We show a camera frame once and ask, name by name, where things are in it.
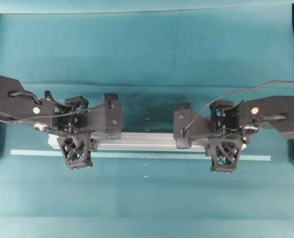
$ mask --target teal surface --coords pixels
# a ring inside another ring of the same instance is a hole
[[[24,83],[140,86],[294,80],[291,19],[290,5],[2,15],[0,74]]]
[[[294,0],[0,0],[0,13],[115,13],[289,5],[291,3],[294,3]]]
[[[169,132],[177,103],[294,80],[291,27],[290,5],[2,15],[0,74],[59,101],[83,95],[95,106],[117,93],[125,131]],[[294,95],[294,85],[228,99],[272,95]],[[240,161],[231,175],[210,173],[210,161],[132,158],[71,171],[59,157],[10,155],[51,149],[30,127],[3,125],[0,141],[0,237],[294,238],[294,155],[274,130],[244,151],[272,160]]]

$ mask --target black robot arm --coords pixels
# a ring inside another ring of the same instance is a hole
[[[235,171],[242,149],[259,128],[278,130],[285,139],[294,139],[294,96],[273,96],[234,105],[216,101],[211,116],[198,115],[191,104],[178,105],[174,112],[174,138],[178,148],[189,148],[194,140],[205,138],[206,155],[212,158],[211,171]]]
[[[50,91],[39,99],[23,89],[21,83],[0,76],[0,121],[25,123],[38,131],[58,136],[66,165],[71,169],[92,167],[90,151],[96,150],[90,139],[92,132],[101,132],[109,139],[121,137],[122,104],[116,94],[105,94],[103,102],[88,107],[82,96],[57,102]]]

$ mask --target silver metal bar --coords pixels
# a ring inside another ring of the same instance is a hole
[[[98,151],[165,151],[165,152],[204,152],[207,139],[193,141],[189,149],[177,149],[172,133],[122,132],[121,138],[104,138],[100,132],[94,132],[91,138],[97,144]],[[59,149],[56,135],[50,135],[48,144]]]

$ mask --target light blue strip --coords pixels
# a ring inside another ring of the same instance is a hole
[[[11,150],[11,155],[28,156],[62,156],[60,151],[50,150]],[[95,158],[133,158],[133,159],[179,159],[179,160],[210,160],[204,154],[185,153],[122,153],[122,152],[95,152],[91,154]],[[268,155],[242,155],[241,160],[247,161],[271,161]]]

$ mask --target bolt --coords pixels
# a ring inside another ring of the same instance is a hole
[[[251,109],[251,113],[252,113],[253,115],[258,114],[259,111],[260,111],[260,109],[259,109],[258,107],[254,107],[254,108]]]
[[[39,114],[40,113],[40,109],[38,107],[34,107],[33,108],[33,113],[34,114]]]

